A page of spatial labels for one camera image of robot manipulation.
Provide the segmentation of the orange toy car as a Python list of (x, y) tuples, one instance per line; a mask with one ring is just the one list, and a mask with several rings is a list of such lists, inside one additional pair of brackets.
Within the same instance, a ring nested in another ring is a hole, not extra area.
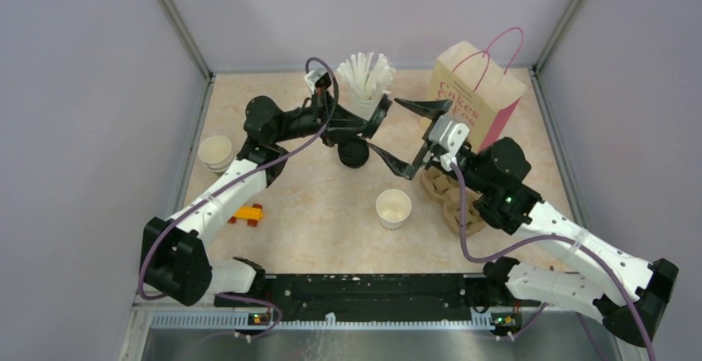
[(253, 204), (250, 206), (242, 206), (239, 208), (227, 221), (228, 224), (235, 224), (237, 221), (242, 220), (247, 223), (249, 227), (257, 227), (259, 222), (263, 219), (264, 213), (262, 210), (262, 205)]

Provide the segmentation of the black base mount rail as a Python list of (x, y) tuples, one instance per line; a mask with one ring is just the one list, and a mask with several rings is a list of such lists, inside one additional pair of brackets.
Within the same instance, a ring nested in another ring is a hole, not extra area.
[(518, 301), (481, 274), (278, 274), (253, 284), (249, 298), (281, 309), (285, 322), (425, 322), (470, 320), (502, 307), (538, 306)]

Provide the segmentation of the brown pulp cup carrier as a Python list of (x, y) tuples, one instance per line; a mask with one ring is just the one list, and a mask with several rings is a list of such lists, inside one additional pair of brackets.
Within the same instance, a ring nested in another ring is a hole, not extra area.
[[(421, 174), (421, 184), (433, 201), (440, 204), (442, 217), (451, 232), (458, 237), (460, 225), (460, 188), (457, 180), (445, 175), (445, 171), (434, 167), (429, 168)], [(479, 233), (487, 227), (485, 221), (479, 216), (474, 208), (474, 202), (478, 199), (478, 194), (472, 190), (467, 190), (465, 205), (466, 214), (466, 237), (469, 238)]]

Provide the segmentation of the white paper cup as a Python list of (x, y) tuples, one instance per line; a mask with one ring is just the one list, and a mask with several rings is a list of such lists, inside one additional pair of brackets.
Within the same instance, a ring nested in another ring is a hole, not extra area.
[(375, 210), (381, 226), (387, 230), (397, 230), (411, 214), (411, 198), (399, 189), (385, 190), (377, 197)]

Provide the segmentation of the white cup holding straws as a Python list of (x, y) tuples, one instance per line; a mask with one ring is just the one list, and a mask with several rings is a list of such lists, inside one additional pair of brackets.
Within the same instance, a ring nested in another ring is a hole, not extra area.
[(352, 97), (350, 99), (349, 111), (366, 121), (370, 121), (381, 100), (382, 97), (376, 99), (359, 99)]

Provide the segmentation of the stack of paper cups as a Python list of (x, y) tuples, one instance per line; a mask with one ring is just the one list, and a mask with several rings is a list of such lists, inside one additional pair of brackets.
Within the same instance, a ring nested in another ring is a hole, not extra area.
[(233, 144), (228, 137), (222, 135), (204, 139), (198, 149), (198, 158), (209, 171), (217, 174), (228, 169), (233, 157)]

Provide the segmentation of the cream pink paper bag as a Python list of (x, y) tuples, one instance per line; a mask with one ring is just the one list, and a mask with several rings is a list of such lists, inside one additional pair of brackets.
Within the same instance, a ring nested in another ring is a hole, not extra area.
[(524, 32), (513, 26), (495, 36), (487, 47), (479, 49), (461, 41), (438, 56), (430, 79), (427, 98), (452, 101), (450, 114), (469, 128), (467, 140), (476, 152), (496, 142), (510, 120), (527, 85), (493, 62), (490, 50), (494, 43), (511, 31), (520, 36), (510, 61), (514, 61), (524, 43)]

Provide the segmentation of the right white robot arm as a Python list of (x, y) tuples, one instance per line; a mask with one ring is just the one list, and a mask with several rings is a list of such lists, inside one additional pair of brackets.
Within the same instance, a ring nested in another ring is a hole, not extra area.
[(671, 299), (678, 267), (664, 259), (649, 262), (625, 253), (566, 218), (524, 183), (530, 171), (522, 148), (503, 137), (474, 152), (469, 128), (451, 115), (448, 99), (400, 99), (409, 111), (430, 120), (412, 162), (384, 149), (378, 155), (406, 179), (422, 168), (438, 168), (459, 183), (459, 196), (478, 194), (474, 208), (484, 222), (515, 238), (515, 247), (534, 243), (567, 266), (542, 269), (511, 257), (504, 249), (490, 256), (468, 255), (483, 265), (485, 292), (497, 305), (513, 298), (548, 303), (586, 315), (631, 345), (652, 348), (652, 340)]

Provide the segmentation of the stack of black lids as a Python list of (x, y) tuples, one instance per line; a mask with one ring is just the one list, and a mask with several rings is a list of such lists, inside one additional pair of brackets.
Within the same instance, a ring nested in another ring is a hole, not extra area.
[(358, 169), (366, 164), (369, 158), (369, 146), (366, 140), (350, 138), (337, 146), (340, 162), (352, 169)]

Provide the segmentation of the bundle of white straws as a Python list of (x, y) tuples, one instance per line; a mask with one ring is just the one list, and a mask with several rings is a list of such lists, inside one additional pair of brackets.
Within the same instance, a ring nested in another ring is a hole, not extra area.
[(336, 69), (351, 96), (360, 101), (373, 101), (387, 94), (396, 72), (383, 53), (374, 52), (353, 54)]

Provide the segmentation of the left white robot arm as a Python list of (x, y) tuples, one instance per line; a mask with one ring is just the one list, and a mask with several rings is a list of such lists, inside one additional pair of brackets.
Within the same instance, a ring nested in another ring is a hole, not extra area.
[(155, 217), (143, 229), (137, 291), (150, 299), (146, 286), (164, 297), (192, 306), (205, 294), (213, 277), (206, 248), (226, 222), (254, 195), (270, 187), (286, 161), (304, 150), (289, 152), (281, 142), (320, 139), (327, 147), (373, 136), (392, 102), (383, 95), (370, 119), (339, 106), (327, 91), (317, 91), (302, 106), (282, 111), (273, 99), (260, 95), (245, 108), (247, 138), (227, 170), (190, 205), (168, 219)]

